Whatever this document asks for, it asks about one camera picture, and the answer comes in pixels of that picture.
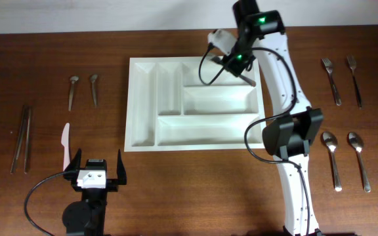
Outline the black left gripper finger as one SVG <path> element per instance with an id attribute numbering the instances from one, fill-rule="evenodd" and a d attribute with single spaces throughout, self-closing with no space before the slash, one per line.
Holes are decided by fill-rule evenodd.
<path id="1" fill-rule="evenodd" d="M 79 174 L 81 164 L 81 148 L 78 149 L 70 164 L 64 169 L 63 177 L 65 180 L 76 180 Z"/>
<path id="2" fill-rule="evenodd" d="M 127 184 L 127 173 L 121 158 L 121 150 L 118 150 L 117 153 L 117 168 L 116 168 L 116 173 L 117 173 L 117 184 L 124 186 Z"/>

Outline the steel fork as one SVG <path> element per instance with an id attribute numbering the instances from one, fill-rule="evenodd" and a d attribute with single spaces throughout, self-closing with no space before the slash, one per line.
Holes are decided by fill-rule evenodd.
<path id="1" fill-rule="evenodd" d="M 342 104 L 342 101 L 341 101 L 341 97 L 340 97 L 339 91 L 337 89 L 337 86 L 336 86 L 336 84 L 333 80 L 333 64 L 329 60 L 329 58 L 322 58 L 321 61 L 322 61 L 323 66 L 325 67 L 325 70 L 327 71 L 327 74 L 328 74 L 328 77 L 329 77 L 329 83 L 331 85 L 335 104 L 337 106 L 340 106 Z"/>

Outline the small steel teaspoon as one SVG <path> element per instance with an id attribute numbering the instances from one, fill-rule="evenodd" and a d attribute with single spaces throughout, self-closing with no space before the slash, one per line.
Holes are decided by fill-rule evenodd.
<path id="1" fill-rule="evenodd" d="M 79 77 L 76 75 L 73 75 L 70 77 L 70 91 L 69 91 L 69 98 L 68 98 L 68 111 L 72 110 L 72 103 L 74 100 L 74 89 L 75 84 L 79 81 Z"/>
<path id="2" fill-rule="evenodd" d="M 97 93 L 96 93 L 96 80 L 98 79 L 97 74 L 93 74 L 90 77 L 90 82 L 91 82 L 91 91 L 92 91 L 92 97 L 93 97 L 93 104 L 95 107 L 97 107 L 98 102 L 97 102 Z"/>

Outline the steel tablespoon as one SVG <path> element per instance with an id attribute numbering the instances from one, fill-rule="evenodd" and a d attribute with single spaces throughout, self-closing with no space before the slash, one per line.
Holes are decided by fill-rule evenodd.
<path id="1" fill-rule="evenodd" d="M 335 159 L 335 151 L 338 146 L 337 138 L 331 132 L 325 131 L 322 133 L 322 140 L 328 150 L 331 159 L 334 189 L 335 191 L 340 192 L 342 191 L 342 184 Z"/>
<path id="2" fill-rule="evenodd" d="M 371 191 L 371 185 L 370 185 L 368 174 L 367 174 L 367 171 L 364 166 L 363 159 L 362 159 L 362 151 L 364 148 L 364 142 L 356 132 L 349 132 L 348 142 L 354 148 L 356 152 L 358 164 L 360 167 L 363 189 L 366 193 L 369 193 Z"/>

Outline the black handled fork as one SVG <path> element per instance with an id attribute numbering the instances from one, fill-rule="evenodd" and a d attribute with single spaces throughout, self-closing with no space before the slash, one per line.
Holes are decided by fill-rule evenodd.
<path id="1" fill-rule="evenodd" d="M 355 89 L 355 93 L 356 93 L 356 99 L 357 99 L 358 107 L 360 109 L 362 109 L 362 97 L 361 97 L 360 89 L 358 87 L 358 83 L 357 83 L 357 80 L 356 80 L 356 77 L 355 77 L 355 70 L 356 70 L 357 63 L 356 63 L 355 58 L 352 55 L 348 55 L 346 57 L 346 59 L 347 59 L 347 62 L 348 62 L 348 66 L 351 70 L 351 75 L 352 75 L 352 80 L 353 80 L 353 83 L 354 83 L 354 89 Z"/>

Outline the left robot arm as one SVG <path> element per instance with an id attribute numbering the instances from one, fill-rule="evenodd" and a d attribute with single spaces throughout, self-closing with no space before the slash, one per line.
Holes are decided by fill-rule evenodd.
<path id="1" fill-rule="evenodd" d="M 127 184 L 127 174 L 121 154 L 117 154 L 116 178 L 108 177 L 105 159 L 89 159 L 83 168 L 81 150 L 64 168 L 63 178 L 71 183 L 81 199 L 69 204 L 62 215 L 66 235 L 103 235 L 107 198 L 110 192 L 117 192 L 119 186 Z"/>

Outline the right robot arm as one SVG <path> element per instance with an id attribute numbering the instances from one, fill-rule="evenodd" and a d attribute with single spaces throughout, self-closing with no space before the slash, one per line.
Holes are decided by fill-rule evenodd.
<path id="1" fill-rule="evenodd" d="M 249 142 L 249 132 L 264 123 L 262 141 L 271 159 L 254 154 L 257 160 L 276 165 L 280 175 L 285 204 L 285 235 L 321 235 L 314 214 L 308 181 L 310 147 L 323 121 L 322 111 L 313 108 L 306 98 L 290 59 L 287 34 L 280 13 L 261 11 L 256 1 L 233 4 L 238 35 L 222 29 L 208 36 L 209 49 L 223 52 L 215 63 L 254 85 L 242 73 L 257 62 L 270 94 L 273 114 L 252 122 L 243 135 Z"/>

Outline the white plastic cutlery tray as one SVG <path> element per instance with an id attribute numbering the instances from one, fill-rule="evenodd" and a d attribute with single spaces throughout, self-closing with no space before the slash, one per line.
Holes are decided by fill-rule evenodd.
<path id="1" fill-rule="evenodd" d="M 199 56 L 131 58 L 124 150 L 243 149 L 264 117 L 258 63 L 243 75 L 257 85 Z"/>

